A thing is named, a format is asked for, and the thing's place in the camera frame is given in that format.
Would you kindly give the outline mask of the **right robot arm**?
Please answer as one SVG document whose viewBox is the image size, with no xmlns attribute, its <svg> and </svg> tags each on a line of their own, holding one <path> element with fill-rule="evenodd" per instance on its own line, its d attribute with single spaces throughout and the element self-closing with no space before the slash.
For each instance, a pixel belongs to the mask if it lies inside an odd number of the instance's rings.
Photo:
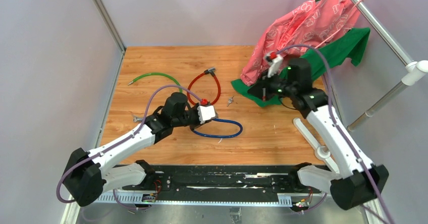
<svg viewBox="0 0 428 224">
<path fill-rule="evenodd" d="M 294 166 L 288 178 L 289 188 L 302 192 L 311 187 L 330 194 L 343 210 L 378 199 L 389 172 L 384 165 L 376 165 L 343 131 L 327 94 L 313 86 L 310 63 L 301 58 L 289 61 L 287 76 L 282 78 L 281 57 L 267 57 L 268 69 L 262 72 L 248 93 L 267 101 L 274 96 L 286 97 L 324 141 L 320 145 L 299 118 L 293 123 L 314 149 L 327 169 L 304 162 Z"/>
</svg>

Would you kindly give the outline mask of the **red cable lock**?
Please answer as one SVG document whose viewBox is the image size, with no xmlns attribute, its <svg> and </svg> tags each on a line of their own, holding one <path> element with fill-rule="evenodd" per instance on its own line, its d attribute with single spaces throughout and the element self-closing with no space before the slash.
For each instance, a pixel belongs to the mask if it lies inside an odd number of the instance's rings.
<svg viewBox="0 0 428 224">
<path fill-rule="evenodd" d="M 221 88 L 221 84 L 220 81 L 215 73 L 216 68 L 215 67 L 211 67 L 208 68 L 206 70 L 204 70 L 201 74 L 199 74 L 198 76 L 196 76 L 188 85 L 187 89 L 191 90 L 192 87 L 194 86 L 195 83 L 198 83 L 198 81 L 205 77 L 205 76 L 210 76 L 213 79 L 212 84 L 209 84 L 209 82 L 207 80 L 203 80 L 202 82 L 204 83 L 204 85 L 200 84 L 200 89 L 203 91 L 207 91 L 209 93 L 209 96 L 212 97 L 212 100 L 210 101 L 212 105 L 216 104 L 218 102 L 218 100 L 220 99 L 221 96 L 221 92 L 222 92 L 222 88 Z"/>
</svg>

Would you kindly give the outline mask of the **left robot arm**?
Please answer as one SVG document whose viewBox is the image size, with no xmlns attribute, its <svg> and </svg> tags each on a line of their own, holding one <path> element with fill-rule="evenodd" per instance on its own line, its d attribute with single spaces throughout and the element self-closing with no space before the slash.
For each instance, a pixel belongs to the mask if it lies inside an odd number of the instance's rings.
<svg viewBox="0 0 428 224">
<path fill-rule="evenodd" d="M 135 152 L 167 138 L 177 127 L 198 128 L 218 114 L 206 99 L 190 106 L 187 96 L 174 92 L 164 105 L 145 115 L 141 123 L 127 134 L 101 147 L 85 151 L 74 150 L 66 164 L 58 189 L 65 186 L 76 202 L 85 207 L 103 193 L 123 186 L 137 185 L 142 190 L 154 186 L 154 170 L 143 161 L 118 167 L 122 160 Z"/>
</svg>

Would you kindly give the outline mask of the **silver key with ring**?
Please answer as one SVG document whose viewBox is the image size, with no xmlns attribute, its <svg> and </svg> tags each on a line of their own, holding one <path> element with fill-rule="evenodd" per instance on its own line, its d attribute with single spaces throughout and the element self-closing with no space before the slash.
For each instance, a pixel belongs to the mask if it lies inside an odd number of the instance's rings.
<svg viewBox="0 0 428 224">
<path fill-rule="evenodd" d="M 233 99 L 234 97 L 232 96 L 232 97 L 230 97 L 229 99 L 228 99 L 228 103 L 227 103 L 227 107 L 229 107 L 229 105 L 234 101 L 234 99 Z"/>
</svg>

